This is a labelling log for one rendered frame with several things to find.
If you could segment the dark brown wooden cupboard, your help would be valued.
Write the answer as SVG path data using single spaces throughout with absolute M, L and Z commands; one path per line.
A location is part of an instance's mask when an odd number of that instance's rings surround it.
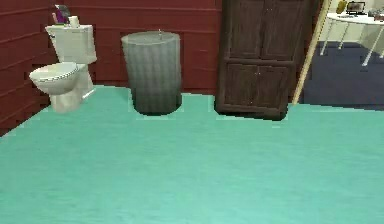
M 319 0 L 223 0 L 214 109 L 282 120 Z

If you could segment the purple spray bottle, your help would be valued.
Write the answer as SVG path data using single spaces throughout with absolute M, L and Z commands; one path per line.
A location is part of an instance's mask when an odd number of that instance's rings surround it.
M 69 17 L 71 16 L 70 11 L 66 5 L 55 5 L 55 16 L 58 24 L 68 24 Z

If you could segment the white round table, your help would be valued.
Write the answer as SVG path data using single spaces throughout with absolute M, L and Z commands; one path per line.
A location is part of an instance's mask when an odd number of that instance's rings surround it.
M 368 15 L 355 16 L 355 15 L 349 15 L 347 13 L 341 13 L 341 14 L 327 13 L 326 18 L 330 20 L 330 25 L 329 25 L 328 31 L 326 33 L 326 36 L 325 36 L 324 44 L 323 44 L 321 51 L 320 51 L 321 55 L 323 55 L 325 52 L 325 48 L 326 48 L 327 43 L 329 41 L 329 36 L 330 36 L 331 31 L 332 31 L 334 24 L 336 22 L 346 23 L 346 27 L 344 28 L 343 34 L 342 34 L 341 39 L 339 41 L 338 49 L 341 49 L 343 47 L 345 36 L 346 36 L 348 28 L 351 24 L 375 25 L 375 26 L 380 27 L 379 33 L 378 33 L 378 35 L 377 35 L 377 37 L 373 43 L 373 46 L 369 50 L 368 54 L 366 55 L 366 57 L 362 63 L 363 66 L 367 66 L 368 62 L 371 58 L 371 55 L 372 55 L 376 45 L 379 42 L 379 39 L 381 38 L 382 34 L 384 33 L 384 20 L 383 21 L 375 20 L 373 17 L 369 17 Z

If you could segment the black laptop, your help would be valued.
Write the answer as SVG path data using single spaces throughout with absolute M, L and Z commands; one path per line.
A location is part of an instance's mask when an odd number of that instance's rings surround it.
M 350 1 L 346 6 L 347 14 L 364 15 L 365 2 L 364 1 Z

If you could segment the grey round pedestal sink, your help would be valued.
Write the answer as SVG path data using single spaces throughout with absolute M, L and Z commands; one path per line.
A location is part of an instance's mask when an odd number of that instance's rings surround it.
M 172 32 L 145 31 L 121 38 L 134 109 L 158 116 L 176 111 L 181 97 L 181 38 Z

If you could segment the tan wooden door frame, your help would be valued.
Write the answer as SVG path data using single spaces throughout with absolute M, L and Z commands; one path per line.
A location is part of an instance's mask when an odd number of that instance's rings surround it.
M 332 2 L 332 0 L 319 0 L 319 1 L 320 1 L 320 7 L 317 8 L 316 23 L 312 24 L 311 41 L 309 42 L 306 55 L 305 55 L 305 60 L 302 65 L 299 78 L 297 80 L 297 85 L 294 91 L 294 95 L 292 97 L 291 103 L 293 105 L 296 105 L 299 102 L 299 99 L 307 78 L 307 74 L 312 63 L 313 55 L 316 50 L 317 42 L 320 38 L 321 32 L 325 24 L 326 15 Z

